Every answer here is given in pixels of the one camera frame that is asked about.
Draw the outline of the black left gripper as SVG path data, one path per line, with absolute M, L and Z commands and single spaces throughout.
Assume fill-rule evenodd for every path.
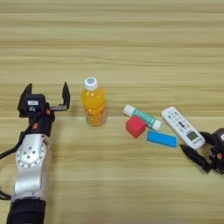
M 29 95 L 32 92 L 32 84 L 30 83 L 24 89 L 23 94 Z M 62 99 L 63 103 L 57 106 L 51 106 L 51 111 L 67 111 L 70 107 L 70 92 L 67 83 L 64 83 L 64 87 L 62 89 Z M 53 122 L 55 120 L 55 115 L 53 112 L 44 113 L 39 117 L 30 117 L 28 129 L 29 134 L 43 134 L 46 136 L 51 135 Z

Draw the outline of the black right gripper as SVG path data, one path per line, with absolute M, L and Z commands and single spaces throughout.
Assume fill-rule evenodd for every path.
M 201 132 L 200 134 L 205 138 L 208 144 L 215 144 L 214 136 L 212 134 L 208 132 Z M 185 155 L 199 165 L 204 172 L 210 172 L 212 168 L 219 174 L 224 175 L 224 151 L 221 151 L 218 146 L 213 146 L 211 148 L 211 155 L 209 156 L 211 164 L 209 164 L 206 159 L 192 147 L 181 144 L 180 148 Z

